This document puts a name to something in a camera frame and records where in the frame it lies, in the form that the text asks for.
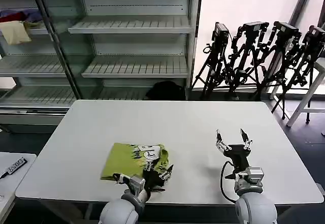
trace white cloth on shelf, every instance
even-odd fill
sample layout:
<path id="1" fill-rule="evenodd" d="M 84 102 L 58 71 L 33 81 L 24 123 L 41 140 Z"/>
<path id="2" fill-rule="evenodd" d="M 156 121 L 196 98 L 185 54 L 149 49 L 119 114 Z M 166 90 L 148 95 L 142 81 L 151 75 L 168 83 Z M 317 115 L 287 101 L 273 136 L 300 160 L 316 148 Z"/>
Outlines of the white cloth on shelf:
<path id="1" fill-rule="evenodd" d="M 9 45 L 31 41 L 21 21 L 0 22 L 0 30 Z"/>

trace label on table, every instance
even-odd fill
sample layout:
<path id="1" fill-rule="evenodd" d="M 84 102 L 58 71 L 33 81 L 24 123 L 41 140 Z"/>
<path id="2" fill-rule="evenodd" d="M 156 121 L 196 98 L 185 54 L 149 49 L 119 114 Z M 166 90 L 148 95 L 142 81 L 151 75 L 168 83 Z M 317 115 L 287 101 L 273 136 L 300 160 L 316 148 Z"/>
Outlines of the label on table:
<path id="1" fill-rule="evenodd" d="M 17 171 L 20 167 L 22 167 L 26 163 L 27 161 L 24 157 L 20 158 L 18 161 L 16 161 L 10 167 L 8 167 L 7 171 L 9 175 L 13 174 L 15 171 Z"/>

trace empty shelf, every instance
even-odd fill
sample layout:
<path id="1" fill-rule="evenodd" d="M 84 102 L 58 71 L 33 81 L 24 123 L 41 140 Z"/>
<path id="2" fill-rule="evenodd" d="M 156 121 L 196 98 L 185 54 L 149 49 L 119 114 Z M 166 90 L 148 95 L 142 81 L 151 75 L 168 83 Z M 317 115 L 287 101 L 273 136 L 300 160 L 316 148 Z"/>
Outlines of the empty shelf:
<path id="1" fill-rule="evenodd" d="M 0 59 L 0 77 L 66 77 L 56 55 L 8 55 Z"/>
<path id="2" fill-rule="evenodd" d="M 141 101 L 145 98 L 148 90 L 149 88 L 104 87 L 98 99 Z"/>
<path id="3" fill-rule="evenodd" d="M 0 107 L 69 107 L 76 100 L 70 87 L 15 87 L 0 100 Z"/>
<path id="4" fill-rule="evenodd" d="M 186 78 L 184 56 L 96 56 L 85 78 Z"/>
<path id="5" fill-rule="evenodd" d="M 188 34 L 192 28 L 187 16 L 87 16 L 68 31 L 71 34 Z"/>

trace black bag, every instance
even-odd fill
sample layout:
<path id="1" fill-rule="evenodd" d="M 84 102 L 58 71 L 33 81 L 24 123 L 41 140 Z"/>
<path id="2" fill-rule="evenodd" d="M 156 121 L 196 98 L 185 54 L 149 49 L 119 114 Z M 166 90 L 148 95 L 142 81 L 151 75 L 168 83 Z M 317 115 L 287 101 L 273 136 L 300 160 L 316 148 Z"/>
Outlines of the black bag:
<path id="1" fill-rule="evenodd" d="M 184 101 L 185 90 L 172 81 L 156 83 L 146 94 L 153 101 Z"/>

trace red cloth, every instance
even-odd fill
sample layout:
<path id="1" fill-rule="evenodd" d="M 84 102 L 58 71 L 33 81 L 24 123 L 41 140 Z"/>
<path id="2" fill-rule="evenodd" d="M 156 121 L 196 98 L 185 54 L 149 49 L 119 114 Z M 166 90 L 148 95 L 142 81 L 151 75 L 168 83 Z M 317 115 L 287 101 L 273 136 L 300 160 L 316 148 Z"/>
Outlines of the red cloth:
<path id="1" fill-rule="evenodd" d="M 27 16 L 23 12 L 17 12 L 7 17 L 0 17 L 0 22 L 24 21 Z"/>

